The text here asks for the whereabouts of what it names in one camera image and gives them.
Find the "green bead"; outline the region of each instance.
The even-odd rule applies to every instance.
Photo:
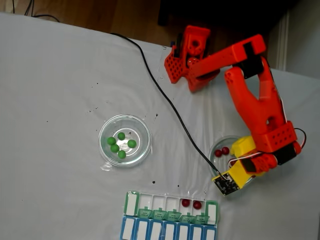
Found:
[[[136,145],[137,145],[136,141],[132,140],[132,139],[129,140],[127,144],[128,144],[128,147],[131,148],[131,149],[134,149],[136,147]]]
[[[116,139],[113,137],[113,136],[111,136],[111,137],[108,137],[108,139],[106,140],[106,142],[109,144],[109,145],[114,145],[114,144],[116,144]]]
[[[126,157],[126,152],[123,150],[118,151],[118,157],[124,159]]]
[[[117,144],[113,144],[113,145],[111,145],[111,147],[110,147],[110,150],[111,150],[111,152],[113,152],[113,153],[118,152],[119,149],[120,149],[120,147],[119,147]]]
[[[119,132],[118,133],[118,139],[119,140],[125,140],[125,138],[126,138],[126,135],[123,132]]]

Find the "glass petri dish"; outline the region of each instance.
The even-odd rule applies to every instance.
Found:
[[[118,133],[124,133],[124,140],[118,139]],[[107,139],[114,137],[120,150],[125,151],[126,157],[121,159],[116,152],[110,150]],[[135,140],[135,148],[128,147],[128,141]],[[110,164],[118,167],[132,167],[141,163],[148,155],[152,136],[148,126],[138,117],[122,114],[110,118],[99,133],[99,148],[102,156]]]
[[[221,137],[220,139],[218,139],[211,147],[210,149],[210,153],[209,153],[209,160],[210,162],[212,162],[216,168],[221,172],[224,173],[225,171],[227,171],[229,169],[228,166],[228,161],[230,159],[235,159],[236,156],[228,154],[228,155],[222,155],[220,157],[216,157],[215,156],[215,151],[217,149],[222,149],[223,147],[228,147],[231,150],[231,146],[232,144],[237,141],[240,137],[239,136],[224,136]],[[218,176],[218,174],[216,173],[216,171],[214,171],[212,168],[210,168],[210,171],[212,173],[213,177]],[[250,178],[247,182],[246,185],[251,182],[253,178]]]

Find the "white table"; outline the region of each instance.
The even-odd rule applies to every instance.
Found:
[[[119,239],[129,190],[217,200],[218,240],[316,239],[319,80],[273,71],[287,117],[306,131],[307,143],[294,160],[224,198],[135,46],[4,13],[0,33],[0,239]],[[191,94],[186,80],[168,79],[163,62],[170,48],[137,42],[205,154],[222,136],[249,133],[222,73]],[[249,84],[257,91],[256,78]],[[152,150],[137,167],[102,170],[98,133],[118,114],[145,121]]]

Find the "red bead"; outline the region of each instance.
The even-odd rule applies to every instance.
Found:
[[[217,158],[219,158],[219,157],[222,156],[222,151],[221,151],[220,149],[217,149],[217,150],[214,151],[214,155],[215,155]]]
[[[229,153],[230,153],[229,148],[228,148],[227,146],[224,146],[224,147],[222,148],[222,154],[228,155]]]
[[[233,166],[233,165],[236,164],[236,162],[237,162],[237,161],[231,161],[231,162],[230,162],[230,165]]]
[[[199,201],[194,201],[194,202],[193,202],[193,207],[194,207],[195,209],[199,210],[199,209],[201,209],[202,204],[201,204],[201,202],[199,202]]]
[[[190,200],[189,199],[182,199],[181,203],[182,203],[182,206],[184,206],[186,208],[186,207],[189,207]]]

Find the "black cord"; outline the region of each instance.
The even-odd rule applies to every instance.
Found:
[[[147,63],[147,60],[146,60],[146,57],[145,57],[145,54],[144,52],[142,51],[141,47],[135,43],[134,41],[132,41],[131,39],[125,37],[125,36],[122,36],[121,34],[118,34],[118,33],[110,33],[112,35],[115,35],[115,36],[118,36],[120,38],[123,38],[127,41],[129,41],[130,43],[134,44],[135,46],[138,47],[138,49],[140,50],[140,53],[142,55],[142,58],[143,58],[143,61],[144,61],[144,65],[152,79],[152,81],[154,82],[154,84],[156,85],[156,87],[159,89],[159,91],[162,93],[162,95],[164,96],[164,98],[169,102],[169,104],[171,105],[173,111],[175,112],[176,116],[178,117],[186,135],[188,136],[188,138],[190,139],[192,145],[194,146],[194,148],[199,152],[199,154],[204,158],[204,160],[206,160],[206,162],[223,178],[223,179],[226,179],[220,172],[219,170],[216,168],[216,166],[206,157],[206,155],[204,155],[204,153],[198,148],[198,146],[196,145],[195,141],[192,139],[188,129],[186,128],[186,125],[184,124],[184,121],[182,120],[179,112],[177,111],[176,107],[173,105],[173,103],[170,101],[170,99],[167,97],[167,95],[164,93],[164,91],[161,89],[161,87],[159,86],[159,84],[157,83],[157,81],[155,80],[154,76],[152,75],[150,69],[149,69],[149,66],[148,66],[148,63]]]
[[[35,6],[35,0],[32,0],[31,17],[34,16],[34,6]]]
[[[30,0],[30,2],[29,2],[29,4],[28,4],[28,7],[27,7],[26,10],[25,10],[25,13],[24,13],[25,16],[28,16],[29,9],[30,9],[30,7],[31,7],[31,3],[32,3],[32,0]]]
[[[303,133],[303,142],[301,144],[301,149],[303,149],[307,141],[307,134],[301,128],[295,127],[294,129],[300,130]]]
[[[39,15],[34,15],[32,16],[34,18],[39,18],[39,17],[50,17],[50,18],[53,18],[55,19],[58,23],[60,23],[59,19],[56,18],[55,16],[52,16],[52,15],[49,15],[49,14],[39,14]]]

